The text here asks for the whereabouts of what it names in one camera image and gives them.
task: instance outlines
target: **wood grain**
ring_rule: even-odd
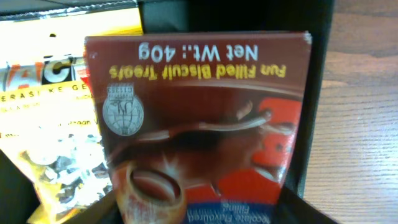
[[[336,1],[304,197],[398,223],[398,0]]]

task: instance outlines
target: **black box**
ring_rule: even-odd
[[[71,6],[71,1],[67,0],[54,2],[60,4],[48,5],[40,3],[37,7],[33,6],[33,10],[39,11]],[[104,3],[104,1],[84,1],[87,4],[93,2]],[[276,211],[277,218],[274,223],[327,222],[322,215],[318,216],[311,213],[314,211],[308,213],[308,211],[303,212],[303,210],[300,210],[297,212],[297,209],[302,209],[304,203],[299,198],[296,198],[295,194],[300,198],[303,197],[333,5],[334,0],[268,0],[258,2],[202,0],[141,1],[139,3],[144,33],[251,30],[307,30],[311,33],[313,37],[312,54],[300,127],[292,163],[285,182],[285,189],[280,196]],[[0,15],[25,12],[27,10],[25,4],[21,4],[20,8],[18,8],[18,5],[8,9],[5,7],[0,8]],[[0,160],[0,176],[2,180],[0,192],[4,195],[1,202],[2,214],[0,214],[0,217],[8,218],[5,220],[6,223],[25,223],[36,206],[38,206],[38,201],[34,199],[35,195],[30,182],[23,177],[2,153]],[[121,221],[118,218],[119,214],[114,201],[112,206],[110,213],[100,221],[101,223]],[[99,214],[101,212],[98,212],[98,210],[103,211],[109,208],[109,205],[95,205],[81,215],[72,218],[69,222],[91,223],[91,221],[95,220],[92,214]]]

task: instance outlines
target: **circular logo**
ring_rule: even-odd
[[[107,98],[103,106],[106,125],[121,136],[135,134],[144,121],[144,108],[137,96],[129,98]]]

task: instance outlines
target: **halal logo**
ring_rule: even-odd
[[[106,125],[121,136],[135,134],[144,121],[144,108],[134,95],[132,84],[113,84],[107,89],[108,96],[103,106]]]

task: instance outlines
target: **wooden surface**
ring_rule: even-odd
[[[398,0],[336,0],[304,197],[398,223]]]

